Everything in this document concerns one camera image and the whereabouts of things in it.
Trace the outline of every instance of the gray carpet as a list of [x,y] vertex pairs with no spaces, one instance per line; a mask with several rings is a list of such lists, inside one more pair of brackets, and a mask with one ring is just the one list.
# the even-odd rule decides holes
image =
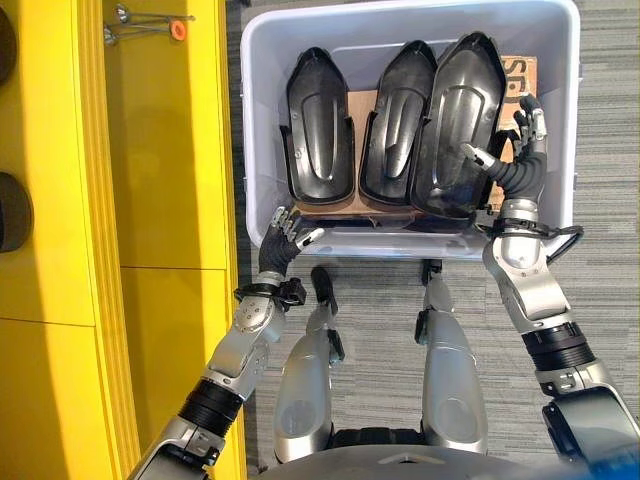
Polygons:
[[[253,0],[228,3],[233,160],[241,281],[257,268],[246,233],[242,178],[241,26],[266,10],[347,1]],[[594,352],[605,360],[638,414],[638,2],[576,2],[582,18],[575,223],[584,241],[552,266]],[[301,257],[289,270],[310,286],[318,260]],[[322,259],[335,277],[339,330],[346,361],[332,376],[337,428],[416,428],[424,347],[413,341],[423,289],[418,261]],[[548,400],[533,376],[520,338],[481,264],[445,262],[457,317],[478,357],[489,417],[492,455],[529,465],[555,462],[541,420]],[[281,367],[303,334],[309,305],[292,310],[282,341],[272,349],[266,377],[246,408],[250,471],[275,465],[271,422]]]

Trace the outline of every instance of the yellow cabinet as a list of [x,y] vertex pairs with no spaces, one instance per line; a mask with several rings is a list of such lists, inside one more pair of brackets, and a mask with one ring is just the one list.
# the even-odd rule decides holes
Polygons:
[[[196,20],[105,47],[115,3],[0,3],[19,58],[0,170],[34,211],[0,255],[2,478],[126,478],[231,321],[224,2],[130,0]],[[215,478],[246,477],[236,423]]]

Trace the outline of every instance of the white plastic bin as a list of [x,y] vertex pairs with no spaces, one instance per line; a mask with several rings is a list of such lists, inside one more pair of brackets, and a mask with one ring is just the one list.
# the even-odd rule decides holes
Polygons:
[[[541,220],[564,227],[573,217],[580,18],[571,0],[396,0],[282,10],[254,18],[242,35],[247,229],[260,245],[275,207],[291,201],[279,125],[288,122],[286,84],[300,53],[331,53],[351,90],[377,86],[400,47],[422,39],[436,55],[480,30],[510,55],[538,57],[538,96],[549,130]],[[562,239],[548,243],[554,251]],[[481,234],[334,228],[312,245],[320,255],[477,259]]]

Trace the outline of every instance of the cardboard box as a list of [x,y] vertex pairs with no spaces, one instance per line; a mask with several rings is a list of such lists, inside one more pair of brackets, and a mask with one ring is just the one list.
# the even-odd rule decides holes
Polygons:
[[[518,125],[513,119],[513,114],[520,109],[518,102],[521,93],[536,94],[537,59],[536,57],[503,55],[502,62],[507,74],[507,91],[502,105],[498,130],[515,129],[517,131]],[[354,194],[350,198],[332,205],[308,205],[296,202],[296,206],[304,215],[323,219],[368,218],[374,225],[383,219],[393,221],[406,219],[409,223],[414,218],[425,215],[411,206],[393,206],[376,202],[361,195],[358,189],[367,118],[375,108],[377,93],[377,90],[348,93],[349,115],[353,119],[355,134],[356,188]],[[510,142],[505,144],[500,158],[505,162],[513,161],[513,149]],[[502,188],[494,184],[488,204],[497,211],[500,210],[503,200]]]

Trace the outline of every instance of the cable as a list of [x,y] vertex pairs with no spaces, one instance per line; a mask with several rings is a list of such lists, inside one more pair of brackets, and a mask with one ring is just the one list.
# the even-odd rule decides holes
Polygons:
[[[573,248],[584,236],[584,228],[581,225],[572,225],[564,228],[549,228],[544,223],[531,222],[528,220],[517,220],[512,218],[503,218],[497,220],[493,227],[487,225],[476,225],[482,232],[492,238],[495,237],[525,237],[538,238],[541,240],[550,240],[561,235],[571,235],[560,247],[547,256],[547,265],[551,265],[562,255]],[[516,228],[526,231],[505,232],[507,228]]]

